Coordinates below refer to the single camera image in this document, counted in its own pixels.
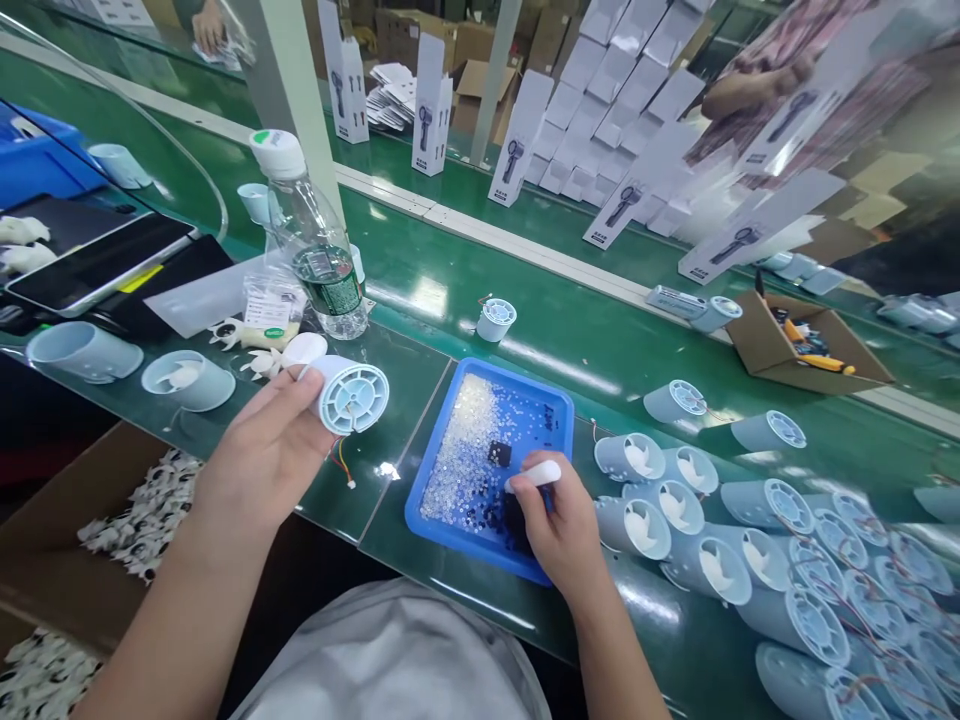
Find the smartphone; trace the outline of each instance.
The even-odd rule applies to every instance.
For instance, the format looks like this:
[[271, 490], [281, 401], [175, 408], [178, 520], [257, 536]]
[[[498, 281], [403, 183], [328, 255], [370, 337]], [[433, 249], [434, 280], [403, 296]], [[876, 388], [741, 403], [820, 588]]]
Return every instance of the smartphone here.
[[148, 213], [11, 280], [4, 290], [61, 317], [79, 317], [199, 236], [192, 225]]

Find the bottle cap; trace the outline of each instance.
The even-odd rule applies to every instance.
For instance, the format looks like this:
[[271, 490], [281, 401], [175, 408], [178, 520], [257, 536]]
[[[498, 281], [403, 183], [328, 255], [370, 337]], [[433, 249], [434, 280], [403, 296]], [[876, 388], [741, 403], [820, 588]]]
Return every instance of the bottle cap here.
[[271, 180], [293, 180], [307, 174], [300, 141], [285, 130], [257, 130], [250, 135], [250, 149], [260, 170]]

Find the plastic bottle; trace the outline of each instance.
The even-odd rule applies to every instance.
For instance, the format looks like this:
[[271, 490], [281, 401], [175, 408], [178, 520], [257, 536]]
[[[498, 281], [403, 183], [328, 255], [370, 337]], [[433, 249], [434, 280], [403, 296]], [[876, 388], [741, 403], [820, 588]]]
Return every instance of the plastic bottle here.
[[330, 202], [313, 187], [299, 140], [283, 130], [259, 130], [250, 147], [270, 180], [271, 232], [324, 332], [336, 340], [359, 337], [368, 320], [350, 241]]

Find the phone screen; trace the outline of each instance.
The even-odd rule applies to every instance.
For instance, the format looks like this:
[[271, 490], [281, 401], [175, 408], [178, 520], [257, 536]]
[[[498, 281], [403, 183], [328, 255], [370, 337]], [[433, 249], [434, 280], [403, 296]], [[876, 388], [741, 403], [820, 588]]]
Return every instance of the phone screen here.
[[12, 281], [7, 290], [51, 310], [65, 310], [192, 230], [190, 225], [150, 213]]

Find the hand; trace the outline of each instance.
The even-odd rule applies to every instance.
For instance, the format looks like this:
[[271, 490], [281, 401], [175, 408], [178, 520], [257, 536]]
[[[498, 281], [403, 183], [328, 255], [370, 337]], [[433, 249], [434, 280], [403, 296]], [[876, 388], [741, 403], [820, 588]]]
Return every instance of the hand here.
[[193, 37], [207, 55], [217, 55], [226, 44], [223, 16], [217, 0], [206, 0], [203, 10], [193, 16]]
[[336, 440], [307, 408], [324, 378], [283, 370], [230, 423], [197, 478], [190, 518], [207, 542], [270, 538], [310, 487]]
[[530, 547], [544, 572], [574, 609], [590, 596], [596, 581], [609, 577], [600, 549], [600, 530], [593, 500], [570, 461], [559, 452], [540, 450], [523, 461], [527, 470], [546, 460], [560, 466], [560, 479], [547, 487], [553, 512], [547, 512], [539, 490], [524, 475], [510, 479], [523, 508]]

